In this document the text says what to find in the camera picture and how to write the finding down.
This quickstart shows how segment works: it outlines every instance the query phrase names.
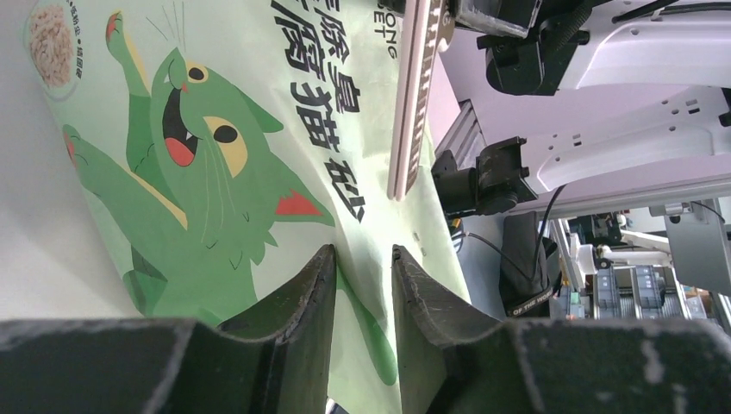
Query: cartoon cat ear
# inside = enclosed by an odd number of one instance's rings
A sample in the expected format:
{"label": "cartoon cat ear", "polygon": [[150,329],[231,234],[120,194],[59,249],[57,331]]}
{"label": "cartoon cat ear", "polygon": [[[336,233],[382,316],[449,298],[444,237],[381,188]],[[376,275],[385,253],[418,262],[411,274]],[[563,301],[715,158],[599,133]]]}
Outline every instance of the cartoon cat ear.
{"label": "cartoon cat ear", "polygon": [[253,116],[254,118],[256,118],[256,122],[259,124],[262,132],[272,133],[279,132],[284,129],[284,125],[282,125],[282,123],[278,121],[277,118],[272,116],[272,114],[270,114],[269,112],[264,110],[264,108],[255,103],[253,99],[247,96],[246,93],[242,92],[241,95],[247,102],[247,106],[249,107],[249,110],[252,111]]}
{"label": "cartoon cat ear", "polygon": [[320,204],[309,191],[303,191],[303,195],[297,190],[290,189],[290,193],[279,198],[277,205],[278,222],[310,222],[334,226],[333,217],[330,212]]}

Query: black cable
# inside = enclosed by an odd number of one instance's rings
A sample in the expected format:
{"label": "black cable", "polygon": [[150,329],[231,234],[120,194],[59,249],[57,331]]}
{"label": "black cable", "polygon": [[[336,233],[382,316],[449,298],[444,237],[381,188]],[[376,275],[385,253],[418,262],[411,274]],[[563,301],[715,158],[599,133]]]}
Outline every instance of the black cable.
{"label": "black cable", "polygon": [[655,0],[652,3],[647,3],[645,5],[642,5],[638,7],[637,9],[632,9],[628,11],[627,13],[622,13],[621,15],[612,17],[613,23],[621,23],[621,22],[627,22],[630,20],[634,20],[639,17],[643,17],[644,15],[648,15],[651,13],[654,13],[655,11],[662,9],[664,7],[667,7],[673,3],[677,3],[678,0]]}
{"label": "black cable", "polygon": [[721,215],[721,213],[719,213],[718,211],[716,211],[716,210],[714,210],[714,209],[710,208],[710,207],[709,207],[708,205],[706,205],[706,204],[703,204],[703,203],[698,203],[697,201],[691,201],[690,203],[691,203],[691,204],[695,204],[695,205],[700,205],[700,206],[701,206],[701,207],[703,207],[704,209],[706,209],[706,210],[708,210],[708,211],[712,212],[713,214],[717,215],[717,216],[718,216],[718,218],[719,218],[719,219],[721,220],[721,223],[723,223],[723,224],[726,224],[726,219],[725,219],[725,218],[723,218],[723,216]]}
{"label": "black cable", "polygon": [[708,2],[695,4],[682,4],[679,6],[666,7],[660,12],[662,16],[682,15],[685,13],[699,13],[702,11],[731,11],[730,2]]}
{"label": "black cable", "polygon": [[584,26],[591,11],[594,8],[594,2],[584,0],[571,14],[565,22],[561,23],[558,28],[552,32],[543,42],[543,50],[546,58],[553,57],[556,53],[568,44],[569,40]]}
{"label": "black cable", "polygon": [[543,214],[543,223],[540,224],[540,232],[538,234],[538,240],[535,241],[535,251],[533,252],[533,273],[531,273],[529,281],[535,280],[535,272],[538,270],[538,252],[540,251],[540,244],[543,243],[543,235],[546,233],[546,225],[548,224],[548,214],[551,212],[553,204],[556,203],[556,199],[559,198],[561,192],[566,188],[566,184],[559,187],[551,197],[551,201],[548,202],[546,212]]}
{"label": "black cable", "polygon": [[512,259],[510,259],[510,257],[508,255],[506,255],[498,246],[492,244],[491,241],[485,239],[481,235],[476,235],[474,233],[470,233],[469,231],[466,231],[461,235],[456,235],[452,240],[462,239],[467,236],[478,239],[482,243],[490,246],[493,250],[495,250],[498,254],[500,254],[500,256],[503,257],[503,259],[505,259],[509,264],[513,265],[513,267],[515,269],[517,269],[517,271],[522,275],[523,278],[528,279],[528,276],[525,274],[525,272],[523,272],[522,269]]}

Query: cartoon cat mouth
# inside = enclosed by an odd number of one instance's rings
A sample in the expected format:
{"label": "cartoon cat mouth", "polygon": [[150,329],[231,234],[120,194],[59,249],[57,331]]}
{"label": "cartoon cat mouth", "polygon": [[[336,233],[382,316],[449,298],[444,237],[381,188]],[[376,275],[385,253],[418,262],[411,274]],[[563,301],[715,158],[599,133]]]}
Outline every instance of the cartoon cat mouth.
{"label": "cartoon cat mouth", "polygon": [[191,134],[180,115],[180,89],[173,89],[162,114],[162,135],[170,158],[179,166],[189,166],[196,158],[199,138]]}

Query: cat litter bag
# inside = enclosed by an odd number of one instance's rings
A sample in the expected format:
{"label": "cat litter bag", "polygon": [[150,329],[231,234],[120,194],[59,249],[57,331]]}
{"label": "cat litter bag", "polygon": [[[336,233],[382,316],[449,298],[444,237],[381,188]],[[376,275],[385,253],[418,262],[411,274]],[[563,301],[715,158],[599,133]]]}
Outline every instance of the cat litter bag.
{"label": "cat litter bag", "polygon": [[23,31],[140,313],[216,326],[335,245],[328,395],[352,414],[401,410],[392,246],[468,298],[429,145],[386,197],[399,37],[375,0],[42,0]]}

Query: cartoon cat paw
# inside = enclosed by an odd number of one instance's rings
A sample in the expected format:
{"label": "cartoon cat paw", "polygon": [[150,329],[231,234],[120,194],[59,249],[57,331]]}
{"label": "cartoon cat paw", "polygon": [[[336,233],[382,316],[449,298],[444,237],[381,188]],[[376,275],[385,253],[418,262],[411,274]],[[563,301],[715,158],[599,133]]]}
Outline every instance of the cartoon cat paw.
{"label": "cartoon cat paw", "polygon": [[112,53],[114,58],[122,63],[123,60],[127,60],[129,51],[127,47],[127,41],[124,38],[124,20],[122,19],[122,12],[117,11],[112,13],[107,21],[107,48]]}
{"label": "cartoon cat paw", "polygon": [[69,158],[71,158],[71,163],[76,168],[81,184],[90,189],[90,179],[94,176],[94,172],[90,170],[94,168],[95,153],[99,150],[89,142],[84,141],[78,131],[71,125],[64,125],[61,131],[64,134],[66,151]]}

